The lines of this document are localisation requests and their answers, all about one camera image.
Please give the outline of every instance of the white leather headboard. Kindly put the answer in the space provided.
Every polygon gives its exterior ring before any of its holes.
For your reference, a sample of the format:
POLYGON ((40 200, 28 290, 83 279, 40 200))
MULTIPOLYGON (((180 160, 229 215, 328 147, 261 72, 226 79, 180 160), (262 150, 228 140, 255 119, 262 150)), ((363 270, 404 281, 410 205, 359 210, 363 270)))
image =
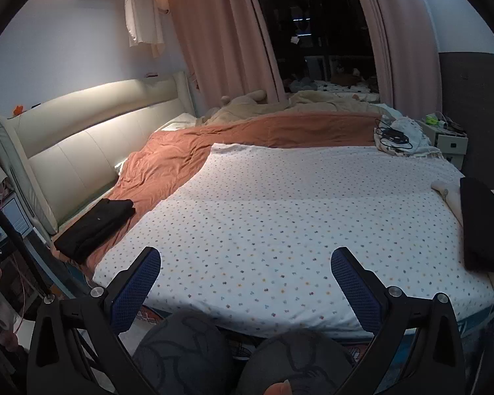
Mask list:
POLYGON ((182 113, 195 115, 183 72, 96 86, 0 116, 0 160, 33 225, 53 235, 115 183, 117 163, 182 113))

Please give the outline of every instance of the bed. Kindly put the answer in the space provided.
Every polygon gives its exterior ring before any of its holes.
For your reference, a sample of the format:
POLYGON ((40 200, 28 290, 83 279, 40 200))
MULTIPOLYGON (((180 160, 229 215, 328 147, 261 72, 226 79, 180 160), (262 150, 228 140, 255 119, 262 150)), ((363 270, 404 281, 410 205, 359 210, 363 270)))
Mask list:
MULTIPOLYGON (((175 131, 157 130, 166 123, 157 121, 134 153, 117 157, 128 159, 106 195, 132 199, 135 218, 82 270, 106 286, 152 246, 162 257, 145 302, 152 308, 201 310, 260 337, 308 327, 369 338, 330 272, 331 252, 346 246, 386 286, 424 298, 443 291, 460 322, 487 318, 494 287, 462 266, 461 227, 430 187, 461 173, 444 159, 378 151, 373 129, 383 109, 348 101, 347 111, 310 99, 175 131)), ((187 112, 176 108, 168 117, 187 112)))
POLYGON ((118 163, 181 114, 195 115, 183 72, 99 85, 11 119, 0 116, 0 162, 33 226, 50 243, 113 187, 118 163))

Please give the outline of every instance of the curtain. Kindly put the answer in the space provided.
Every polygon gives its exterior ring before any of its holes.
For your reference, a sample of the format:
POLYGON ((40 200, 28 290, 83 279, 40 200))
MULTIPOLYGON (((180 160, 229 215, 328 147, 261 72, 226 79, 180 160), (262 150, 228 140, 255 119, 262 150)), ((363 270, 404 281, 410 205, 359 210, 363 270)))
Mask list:
POLYGON ((192 80, 211 107, 257 89, 285 99, 258 0, 169 0, 192 80))
POLYGON ((360 0, 382 102, 420 118, 441 111, 439 51, 425 0, 360 0))

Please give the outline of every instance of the black clothes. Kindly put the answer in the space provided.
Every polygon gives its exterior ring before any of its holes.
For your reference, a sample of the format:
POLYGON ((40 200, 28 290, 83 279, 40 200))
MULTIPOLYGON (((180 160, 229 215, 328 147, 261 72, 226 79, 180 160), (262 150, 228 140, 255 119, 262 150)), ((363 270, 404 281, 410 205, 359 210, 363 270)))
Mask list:
POLYGON ((335 393, 354 361, 346 349, 309 329, 290 331, 259 345, 235 384, 227 340, 211 319, 182 311, 151 329, 133 359, 158 393, 263 395, 288 380, 293 394, 335 393))
POLYGON ((494 272, 494 193, 475 178, 460 182, 465 268, 494 272))
POLYGON ((56 249, 77 263, 84 263, 96 247, 135 214, 133 206, 130 199, 99 200, 55 241, 56 249))

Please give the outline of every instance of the gray wall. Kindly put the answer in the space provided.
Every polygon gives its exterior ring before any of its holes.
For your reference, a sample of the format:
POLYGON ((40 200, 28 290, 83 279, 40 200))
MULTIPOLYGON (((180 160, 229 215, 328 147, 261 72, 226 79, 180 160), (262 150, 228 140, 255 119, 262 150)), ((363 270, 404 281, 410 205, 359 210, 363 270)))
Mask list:
POLYGON ((462 172, 494 189, 494 54, 439 55, 443 110, 467 131, 462 172))

